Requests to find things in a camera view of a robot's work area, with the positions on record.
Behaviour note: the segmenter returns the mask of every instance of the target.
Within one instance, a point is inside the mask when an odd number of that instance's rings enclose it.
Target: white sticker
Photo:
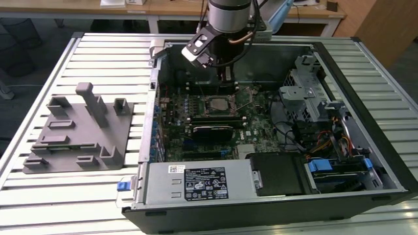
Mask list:
[[[168,173],[184,173],[186,166],[184,165],[170,165]]]
[[[146,11],[127,11],[128,13],[144,14]]]

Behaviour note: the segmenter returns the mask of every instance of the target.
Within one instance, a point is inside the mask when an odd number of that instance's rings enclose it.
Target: aluminum work table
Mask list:
[[[190,35],[95,34],[72,38],[0,160],[0,234],[140,235],[116,207],[116,182],[136,174],[152,67],[152,39]],[[350,38],[275,37],[275,41],[321,41],[345,73],[410,171],[418,177],[418,106],[362,43]],[[76,84],[91,82],[104,102],[124,97],[135,103],[124,168],[100,172],[23,173],[23,162],[47,121],[52,95],[82,103]],[[131,194],[120,203],[130,204]],[[184,234],[417,234],[418,201],[375,208],[351,219]]]

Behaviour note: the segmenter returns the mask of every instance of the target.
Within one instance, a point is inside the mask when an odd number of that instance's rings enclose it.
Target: floor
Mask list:
[[[55,21],[51,19],[32,20],[43,39],[43,46],[29,50],[29,56],[36,64],[36,71],[29,75],[19,78],[9,77],[0,70],[1,81],[11,86],[15,98],[3,100],[0,98],[0,156],[8,146],[7,139],[11,139],[27,115],[31,105],[36,99],[41,85],[48,79],[60,54],[67,46],[74,32],[90,32],[91,20],[66,20],[64,28],[58,28]],[[123,32],[123,21],[111,21],[106,32]],[[195,26],[162,22],[163,33],[175,33],[179,30],[183,33],[192,32]],[[139,22],[136,31],[147,32],[147,23]],[[389,69],[389,72],[418,102],[418,44],[411,43],[397,63]]]

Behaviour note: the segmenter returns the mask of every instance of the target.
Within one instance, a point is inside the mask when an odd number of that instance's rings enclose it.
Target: warning label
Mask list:
[[[224,167],[184,169],[184,199],[202,201],[228,198]]]

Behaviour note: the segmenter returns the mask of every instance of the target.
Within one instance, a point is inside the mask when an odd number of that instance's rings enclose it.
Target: wooden desk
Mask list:
[[[200,0],[151,0],[148,14],[154,20],[199,20]],[[321,10],[317,6],[293,8],[289,12],[286,23],[326,24],[322,35],[331,37],[338,27],[339,21],[346,17],[342,9],[338,12]]]
[[[147,20],[151,33],[159,33],[159,20],[198,21],[200,4],[200,0],[148,0],[144,5],[100,9],[100,0],[0,0],[0,17]],[[307,6],[299,7],[299,14],[291,9],[285,22],[326,24],[322,36],[333,36],[345,16],[342,10],[331,12]]]

